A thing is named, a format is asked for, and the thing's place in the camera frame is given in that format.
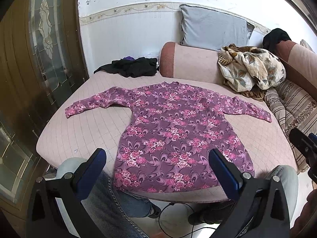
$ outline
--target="gray pillow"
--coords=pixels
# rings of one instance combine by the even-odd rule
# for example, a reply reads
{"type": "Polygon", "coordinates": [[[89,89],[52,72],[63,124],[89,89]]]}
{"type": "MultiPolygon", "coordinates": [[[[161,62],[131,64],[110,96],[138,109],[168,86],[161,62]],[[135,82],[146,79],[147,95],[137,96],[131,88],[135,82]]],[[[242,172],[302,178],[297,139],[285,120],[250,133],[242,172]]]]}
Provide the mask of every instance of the gray pillow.
{"type": "Polygon", "coordinates": [[[222,46],[249,45],[254,25],[223,12],[186,4],[180,5],[183,46],[220,51],[222,46]]]}

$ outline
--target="purple cloth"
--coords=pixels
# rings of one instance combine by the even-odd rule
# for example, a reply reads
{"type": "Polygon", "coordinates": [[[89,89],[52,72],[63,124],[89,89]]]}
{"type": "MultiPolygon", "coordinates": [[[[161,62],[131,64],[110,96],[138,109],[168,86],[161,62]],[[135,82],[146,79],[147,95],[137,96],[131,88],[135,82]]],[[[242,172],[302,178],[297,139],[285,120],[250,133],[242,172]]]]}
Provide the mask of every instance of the purple cloth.
{"type": "Polygon", "coordinates": [[[131,56],[123,58],[123,60],[129,60],[129,61],[134,61],[135,59],[131,56]]]}
{"type": "Polygon", "coordinates": [[[192,191],[219,185],[208,163],[217,148],[241,172],[254,176],[252,160],[225,114],[272,122],[270,113],[236,97],[166,82],[133,90],[112,87],[65,109],[66,117],[119,104],[132,121],[121,136],[115,187],[128,191],[192,191]]]}

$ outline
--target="black cloth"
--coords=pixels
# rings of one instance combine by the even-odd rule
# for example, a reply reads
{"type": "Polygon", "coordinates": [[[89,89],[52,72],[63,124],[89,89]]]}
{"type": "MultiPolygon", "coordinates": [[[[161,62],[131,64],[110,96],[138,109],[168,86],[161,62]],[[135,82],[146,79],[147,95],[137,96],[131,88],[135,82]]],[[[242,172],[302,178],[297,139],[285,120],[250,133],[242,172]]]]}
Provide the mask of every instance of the black cloth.
{"type": "Polygon", "coordinates": [[[263,48],[274,53],[276,45],[287,40],[291,40],[289,35],[284,30],[276,28],[263,38],[263,48]]]}
{"type": "Polygon", "coordinates": [[[94,73],[104,70],[108,73],[119,73],[123,77],[140,77],[140,76],[154,76],[156,74],[156,58],[141,57],[130,61],[126,59],[112,61],[110,64],[100,66],[94,73]]]}

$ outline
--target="black shoe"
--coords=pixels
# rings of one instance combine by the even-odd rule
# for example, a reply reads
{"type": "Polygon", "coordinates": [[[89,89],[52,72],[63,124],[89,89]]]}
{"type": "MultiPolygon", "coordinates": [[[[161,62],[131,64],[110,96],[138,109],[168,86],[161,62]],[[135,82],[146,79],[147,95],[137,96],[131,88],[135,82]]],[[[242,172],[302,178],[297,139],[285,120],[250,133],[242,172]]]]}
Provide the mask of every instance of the black shoe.
{"type": "Polygon", "coordinates": [[[207,223],[209,225],[220,224],[231,214],[234,205],[235,202],[232,200],[211,203],[207,208],[191,214],[188,217],[188,222],[194,226],[203,223],[207,223]]]}
{"type": "Polygon", "coordinates": [[[149,218],[154,218],[154,219],[158,218],[161,215],[161,213],[162,213],[161,209],[157,205],[153,204],[152,202],[151,202],[151,205],[152,205],[152,208],[154,210],[154,213],[151,214],[151,215],[148,215],[148,217],[149,218]]]}

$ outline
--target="shirt sleeve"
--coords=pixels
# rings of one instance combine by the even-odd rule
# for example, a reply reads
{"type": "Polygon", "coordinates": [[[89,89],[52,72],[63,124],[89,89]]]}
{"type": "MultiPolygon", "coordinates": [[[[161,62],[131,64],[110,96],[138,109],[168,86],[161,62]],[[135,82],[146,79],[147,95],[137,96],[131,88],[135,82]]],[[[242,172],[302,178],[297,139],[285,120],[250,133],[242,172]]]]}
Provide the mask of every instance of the shirt sleeve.
{"type": "Polygon", "coordinates": [[[97,107],[107,108],[112,104],[119,104],[131,108],[134,100],[133,90],[112,87],[90,98],[79,100],[65,109],[66,118],[97,107]]]}
{"type": "Polygon", "coordinates": [[[269,112],[252,103],[239,99],[238,96],[232,98],[212,91],[209,97],[215,104],[215,110],[220,110],[225,114],[247,114],[267,122],[272,122],[269,112]]]}

